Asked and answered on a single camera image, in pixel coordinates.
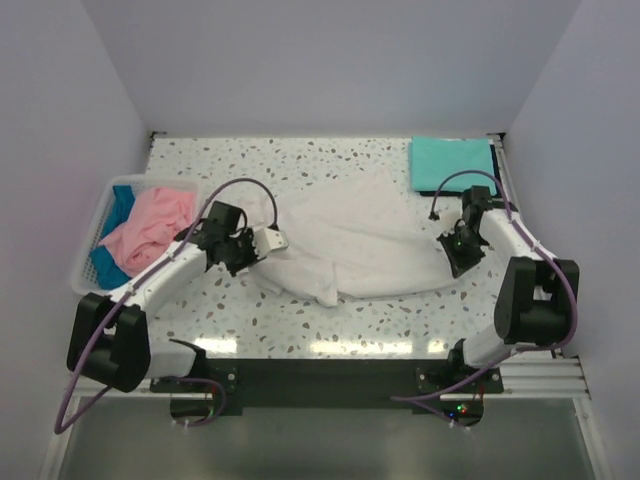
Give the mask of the white t shirt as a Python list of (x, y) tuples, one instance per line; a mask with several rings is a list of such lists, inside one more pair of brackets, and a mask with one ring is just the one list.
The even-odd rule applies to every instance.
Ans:
[(344, 297), (389, 298), (455, 282), (437, 235), (420, 229), (386, 169), (240, 204), (252, 224), (275, 220), (288, 240), (248, 273), (277, 294), (334, 307)]

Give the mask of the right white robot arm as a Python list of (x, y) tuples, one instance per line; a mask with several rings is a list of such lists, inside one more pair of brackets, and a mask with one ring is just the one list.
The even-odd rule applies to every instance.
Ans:
[(459, 340), (434, 376), (446, 391), (466, 393), (502, 361), (519, 353), (555, 350), (572, 339), (580, 270), (575, 261), (559, 259), (541, 246), (515, 207), (493, 198), (487, 187), (467, 189), (461, 201), (461, 217), (438, 237), (453, 277), (478, 266), (487, 248), (506, 261), (493, 324)]

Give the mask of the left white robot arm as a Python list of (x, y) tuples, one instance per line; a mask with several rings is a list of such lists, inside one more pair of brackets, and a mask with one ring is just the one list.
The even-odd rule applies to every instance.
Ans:
[(126, 284), (79, 302), (67, 353), (74, 380), (86, 377), (121, 392), (145, 379), (171, 377), (185, 392), (200, 390), (207, 368), (202, 352), (187, 341), (155, 342), (149, 327), (156, 314), (187, 283), (222, 264), (230, 275), (283, 245), (268, 227), (238, 228), (242, 209), (214, 202), (207, 217), (181, 231), (156, 261)]

